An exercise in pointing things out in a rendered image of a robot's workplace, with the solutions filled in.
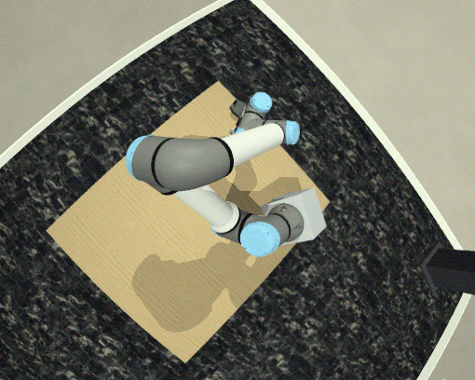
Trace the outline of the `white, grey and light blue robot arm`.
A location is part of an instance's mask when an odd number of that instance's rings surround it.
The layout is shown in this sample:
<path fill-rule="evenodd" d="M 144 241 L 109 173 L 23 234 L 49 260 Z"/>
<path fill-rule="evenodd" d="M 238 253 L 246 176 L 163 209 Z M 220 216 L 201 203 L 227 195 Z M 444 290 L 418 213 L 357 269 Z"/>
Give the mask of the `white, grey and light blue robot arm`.
<path fill-rule="evenodd" d="M 139 137 L 127 151 L 127 170 L 162 195 L 180 199 L 208 220 L 217 236 L 241 244 L 250 255 L 266 256 L 285 241 L 301 236 L 305 226 L 301 212 L 283 203 L 265 217 L 248 213 L 224 201 L 208 184 L 271 148 L 297 143 L 300 129 L 296 122 L 265 119 L 271 106 L 266 93 L 254 94 L 236 134 L 225 138 Z"/>

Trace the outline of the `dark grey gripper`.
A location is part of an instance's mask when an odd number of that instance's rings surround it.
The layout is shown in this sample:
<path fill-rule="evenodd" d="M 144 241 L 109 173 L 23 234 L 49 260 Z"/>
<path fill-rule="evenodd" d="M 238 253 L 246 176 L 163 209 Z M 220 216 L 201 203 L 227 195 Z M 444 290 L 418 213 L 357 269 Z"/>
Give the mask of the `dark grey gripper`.
<path fill-rule="evenodd" d="M 234 132 L 236 133 L 237 131 L 237 128 L 238 128 L 238 125 L 244 115 L 244 110 L 246 108 L 246 104 L 242 101 L 239 101 L 239 100 L 235 100 L 229 107 L 230 111 L 232 112 L 233 115 L 235 115 L 237 118 L 239 118 L 240 120 L 237 121 L 236 123 L 236 128 L 233 129 L 231 128 L 231 130 L 229 131 L 229 134 L 230 135 L 233 135 Z"/>

